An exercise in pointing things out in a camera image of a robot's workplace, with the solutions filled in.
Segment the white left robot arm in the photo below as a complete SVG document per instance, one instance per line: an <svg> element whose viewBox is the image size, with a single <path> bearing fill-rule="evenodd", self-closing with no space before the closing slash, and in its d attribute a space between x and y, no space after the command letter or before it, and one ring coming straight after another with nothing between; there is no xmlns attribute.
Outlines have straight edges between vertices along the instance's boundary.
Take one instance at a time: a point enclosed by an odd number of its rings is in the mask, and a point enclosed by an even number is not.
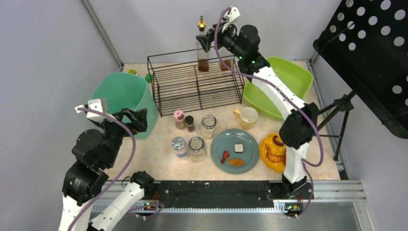
<svg viewBox="0 0 408 231"><path fill-rule="evenodd" d="M145 171L134 173L126 188L94 219L90 219L91 206L118 180L132 161L136 145L118 175L107 186L109 176L105 169L114 166L123 138L146 132L146 108L132 111L123 108L113 115L90 109L87 105L76 108L78 113L96 114L95 124L103 129L89 129L76 140L72 154L76 162L66 172L63 183L63 212L59 225L61 231L110 231L145 194L153 191L154 179Z"/></svg>

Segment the silver lid labelled jar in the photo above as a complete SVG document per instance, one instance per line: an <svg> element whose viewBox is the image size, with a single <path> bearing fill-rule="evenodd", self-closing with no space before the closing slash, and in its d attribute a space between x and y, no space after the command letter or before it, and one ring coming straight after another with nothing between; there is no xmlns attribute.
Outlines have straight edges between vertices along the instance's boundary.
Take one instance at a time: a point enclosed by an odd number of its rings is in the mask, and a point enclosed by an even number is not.
<svg viewBox="0 0 408 231"><path fill-rule="evenodd" d="M183 137L175 137L171 142L171 146L177 158L182 159L182 160L185 160L188 158L186 141Z"/></svg>

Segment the black lid spice jar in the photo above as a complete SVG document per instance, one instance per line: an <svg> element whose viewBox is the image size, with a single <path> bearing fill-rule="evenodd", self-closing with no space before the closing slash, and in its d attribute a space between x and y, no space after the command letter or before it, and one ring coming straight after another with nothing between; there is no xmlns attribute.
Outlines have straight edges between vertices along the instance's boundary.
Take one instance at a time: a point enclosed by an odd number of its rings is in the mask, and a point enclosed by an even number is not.
<svg viewBox="0 0 408 231"><path fill-rule="evenodd" d="M191 115L188 115L184 119L184 123L186 125L187 131L188 132L194 132L195 130L195 125L194 125L194 118Z"/></svg>

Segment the clear glass jar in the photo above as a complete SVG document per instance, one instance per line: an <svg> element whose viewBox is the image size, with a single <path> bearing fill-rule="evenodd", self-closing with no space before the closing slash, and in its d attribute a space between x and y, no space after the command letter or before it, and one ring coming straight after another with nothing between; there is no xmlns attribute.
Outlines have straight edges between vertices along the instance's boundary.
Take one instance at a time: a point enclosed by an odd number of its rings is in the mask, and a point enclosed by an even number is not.
<svg viewBox="0 0 408 231"><path fill-rule="evenodd" d="M188 154L193 161L202 161L206 157L206 146L201 137L192 137L190 139Z"/></svg>
<svg viewBox="0 0 408 231"><path fill-rule="evenodd" d="M215 137L219 131L216 117L214 115L205 115L199 124L199 131L204 138Z"/></svg>

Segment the pink lid spice jar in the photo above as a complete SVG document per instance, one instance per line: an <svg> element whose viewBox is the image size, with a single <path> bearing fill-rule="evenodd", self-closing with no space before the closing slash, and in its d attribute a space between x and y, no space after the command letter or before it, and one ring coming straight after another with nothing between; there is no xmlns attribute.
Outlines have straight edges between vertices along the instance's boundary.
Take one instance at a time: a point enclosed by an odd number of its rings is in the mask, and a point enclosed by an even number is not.
<svg viewBox="0 0 408 231"><path fill-rule="evenodd" d="M176 128L179 130L184 130L186 128L186 124L184 122L184 119L185 119L184 112L182 110L176 110L173 113L173 116L175 118Z"/></svg>

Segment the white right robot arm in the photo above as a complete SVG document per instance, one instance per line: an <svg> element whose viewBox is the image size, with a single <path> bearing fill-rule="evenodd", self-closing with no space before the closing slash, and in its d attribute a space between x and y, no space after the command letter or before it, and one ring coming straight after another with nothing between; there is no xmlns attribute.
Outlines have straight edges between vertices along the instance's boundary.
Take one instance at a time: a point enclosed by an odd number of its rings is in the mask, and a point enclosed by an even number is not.
<svg viewBox="0 0 408 231"><path fill-rule="evenodd" d="M270 63L259 52L260 37L255 26L244 25L236 34L236 27L225 31L211 28L196 40L205 52L212 45L215 50L226 48L238 58L239 75L263 91L278 108L284 123L279 136L286 146L286 165L282 175L283 190L288 196L307 193L309 185L304 170L306 153L317 132L319 114L315 103L298 98L275 74Z"/></svg>

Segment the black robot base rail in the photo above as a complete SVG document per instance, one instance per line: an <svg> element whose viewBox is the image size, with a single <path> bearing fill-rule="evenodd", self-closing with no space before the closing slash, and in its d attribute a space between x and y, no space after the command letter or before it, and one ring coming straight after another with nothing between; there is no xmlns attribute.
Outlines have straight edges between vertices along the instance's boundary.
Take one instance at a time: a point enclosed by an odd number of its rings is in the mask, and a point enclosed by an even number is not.
<svg viewBox="0 0 408 231"><path fill-rule="evenodd" d="M156 181L143 200L164 204L165 208L272 208L279 200L307 201L311 184L295 192L280 181L268 180L162 180Z"/></svg>

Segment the oil bottle brown liquid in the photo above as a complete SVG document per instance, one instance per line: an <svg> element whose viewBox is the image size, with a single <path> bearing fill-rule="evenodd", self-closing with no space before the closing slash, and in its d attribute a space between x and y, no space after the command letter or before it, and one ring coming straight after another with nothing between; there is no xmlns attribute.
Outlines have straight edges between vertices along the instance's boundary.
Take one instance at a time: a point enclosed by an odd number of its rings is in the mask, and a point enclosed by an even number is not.
<svg viewBox="0 0 408 231"><path fill-rule="evenodd" d="M232 68L232 57L225 57L222 59L222 61L219 62L219 67L221 71L228 71L230 68Z"/></svg>

